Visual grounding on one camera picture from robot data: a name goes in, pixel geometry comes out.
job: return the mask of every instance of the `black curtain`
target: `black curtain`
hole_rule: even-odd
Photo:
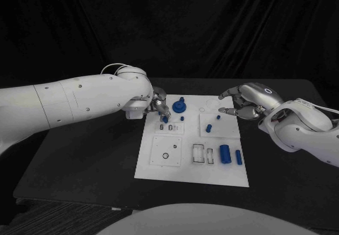
[[[339,108],[338,22],[337,0],[9,1],[0,88],[99,74],[120,62],[150,77],[308,79]],[[13,170],[2,176],[9,198],[45,134],[0,158],[0,172]]]

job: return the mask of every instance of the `small blue part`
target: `small blue part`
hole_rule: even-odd
[[[168,123],[169,122],[169,119],[168,119],[168,117],[165,116],[165,118],[163,118],[163,122],[165,123]]]
[[[210,124],[210,125],[207,126],[207,132],[211,132],[211,129],[212,129],[212,125]]]
[[[240,150],[236,151],[236,156],[237,156],[237,162],[238,162],[238,165],[243,165],[243,160],[241,160],[241,153],[240,153]]]
[[[230,146],[227,144],[221,145],[221,162],[224,164],[231,163],[231,153],[230,153]]]
[[[172,108],[174,108],[174,111],[175,111],[176,113],[179,113],[179,114],[185,112],[185,110],[187,110],[187,104],[185,104],[185,99],[184,99],[184,97],[181,97],[181,100],[174,103]]]

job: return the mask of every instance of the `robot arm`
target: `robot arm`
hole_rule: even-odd
[[[259,128],[272,136],[275,143],[289,152],[303,149],[319,160],[339,167],[338,121],[315,108],[324,108],[298,99],[283,102],[279,94],[259,83],[247,83],[228,89],[220,99],[233,96],[241,109],[221,108],[220,112],[254,120],[264,114]]]
[[[34,86],[0,89],[0,154],[32,134],[119,110],[127,119],[149,112],[171,118],[166,93],[136,67]]]

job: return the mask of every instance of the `robotic hand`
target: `robotic hand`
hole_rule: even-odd
[[[146,72],[120,67],[117,76],[100,74],[34,86],[0,89],[0,154],[32,134],[94,119],[119,110],[127,119],[161,112],[171,119],[166,92]]]
[[[220,99],[233,96],[240,109],[221,108],[220,112],[246,120],[257,120],[259,128],[272,136],[288,152],[305,149],[319,160],[339,167],[339,119],[331,120],[315,108],[339,114],[303,99],[285,102],[277,92],[260,83],[247,83],[228,89]]]

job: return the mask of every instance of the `white board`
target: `white board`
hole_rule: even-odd
[[[172,110],[172,105],[181,97],[185,98],[187,111],[178,114]],[[166,104],[172,113],[168,124],[159,123],[161,116],[158,113],[149,113],[146,117],[135,177],[139,179],[249,187],[237,117],[218,112],[221,107],[234,107],[233,98],[227,97],[218,100],[217,96],[210,95],[169,94]],[[212,125],[210,133],[205,131],[208,124]],[[165,140],[163,146],[159,147],[162,142],[159,140],[162,139]],[[194,162],[195,144],[204,145],[204,163]],[[220,146],[224,144],[230,146],[231,150],[233,162],[230,164],[221,163]],[[241,152],[243,165],[237,163],[237,150]],[[195,152],[195,154],[197,159],[201,159],[201,152]]]

